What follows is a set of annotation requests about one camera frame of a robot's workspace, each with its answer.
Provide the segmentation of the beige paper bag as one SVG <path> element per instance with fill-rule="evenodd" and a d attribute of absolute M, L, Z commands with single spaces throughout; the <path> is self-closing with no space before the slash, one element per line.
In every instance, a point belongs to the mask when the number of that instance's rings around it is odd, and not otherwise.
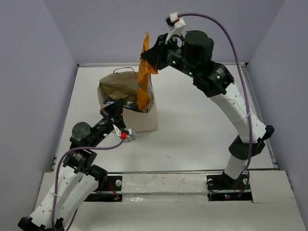
<path fill-rule="evenodd" d="M 126 84 L 127 86 L 137 90 L 137 76 L 138 72 L 132 69 L 131 71 L 119 72 L 115 69 L 111 74 L 101 78 L 100 83 L 108 84 Z M 97 88 L 98 100 L 100 107 L 104 108 L 108 104 L 103 104 L 102 94 Z M 156 107 L 156 99 L 154 91 L 152 91 L 151 103 L 152 107 L 148 113 L 134 112 L 123 108 L 123 119 L 128 128 L 133 129 L 135 132 L 147 132 L 158 130 L 158 112 Z"/>

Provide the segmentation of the orange snack packet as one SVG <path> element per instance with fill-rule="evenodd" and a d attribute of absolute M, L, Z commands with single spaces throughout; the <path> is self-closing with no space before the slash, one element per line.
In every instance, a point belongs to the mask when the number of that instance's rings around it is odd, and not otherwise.
<path fill-rule="evenodd" d="M 140 58 L 137 76 L 137 103 L 143 113 L 148 113 L 152 107 L 152 74 L 156 75 L 158 71 L 144 58 Z"/>

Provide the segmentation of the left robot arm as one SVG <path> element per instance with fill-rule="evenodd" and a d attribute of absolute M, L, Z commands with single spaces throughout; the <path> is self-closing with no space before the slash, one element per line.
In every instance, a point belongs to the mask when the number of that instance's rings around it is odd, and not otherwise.
<path fill-rule="evenodd" d="M 39 206 L 20 219 L 23 231 L 67 231 L 81 203 L 95 190 L 106 186 L 107 171 L 93 164 L 98 144 L 115 129 L 119 147 L 129 135 L 123 120 L 124 100 L 120 99 L 100 109 L 102 119 L 93 127 L 86 122 L 76 123 L 71 132 L 70 149 L 60 158 L 55 181 Z"/>

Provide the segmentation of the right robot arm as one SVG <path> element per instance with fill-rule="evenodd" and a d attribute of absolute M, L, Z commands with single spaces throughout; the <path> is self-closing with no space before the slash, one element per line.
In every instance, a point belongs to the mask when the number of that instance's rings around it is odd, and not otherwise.
<path fill-rule="evenodd" d="M 214 41 L 202 31 L 193 30 L 185 36 L 160 35 L 141 58 L 155 70 L 171 66 L 190 76 L 193 84 L 214 102 L 238 132 L 229 146 L 231 153 L 222 175 L 214 181 L 224 189 L 232 189 L 248 159 L 260 154 L 265 140 L 274 133 L 271 125 L 264 125 L 246 106 L 245 99 L 235 84 L 234 77 L 223 64 L 212 60 Z"/>

